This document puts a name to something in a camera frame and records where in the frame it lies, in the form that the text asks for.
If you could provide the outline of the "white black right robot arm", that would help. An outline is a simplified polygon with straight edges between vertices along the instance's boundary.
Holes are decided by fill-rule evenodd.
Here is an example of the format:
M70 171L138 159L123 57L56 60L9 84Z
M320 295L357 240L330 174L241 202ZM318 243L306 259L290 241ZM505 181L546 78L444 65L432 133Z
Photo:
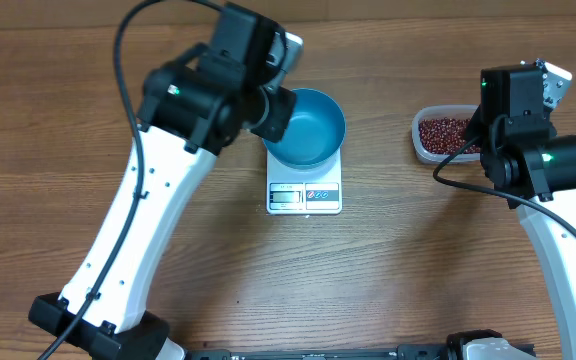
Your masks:
M466 132L534 247L565 359L576 359L576 135L558 134L550 115L571 82L542 60L484 69Z

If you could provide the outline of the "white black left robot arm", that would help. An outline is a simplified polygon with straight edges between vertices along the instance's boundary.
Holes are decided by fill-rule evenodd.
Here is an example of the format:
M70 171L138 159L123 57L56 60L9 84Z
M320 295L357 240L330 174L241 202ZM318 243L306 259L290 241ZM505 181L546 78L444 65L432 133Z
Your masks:
M97 237L62 290L40 295L28 318L55 345L94 359L184 359L169 324L147 311L154 275L194 192L241 131L282 139L296 95L283 80L303 40L232 2L217 8L211 39L146 77L131 103L122 63L114 72L133 144Z

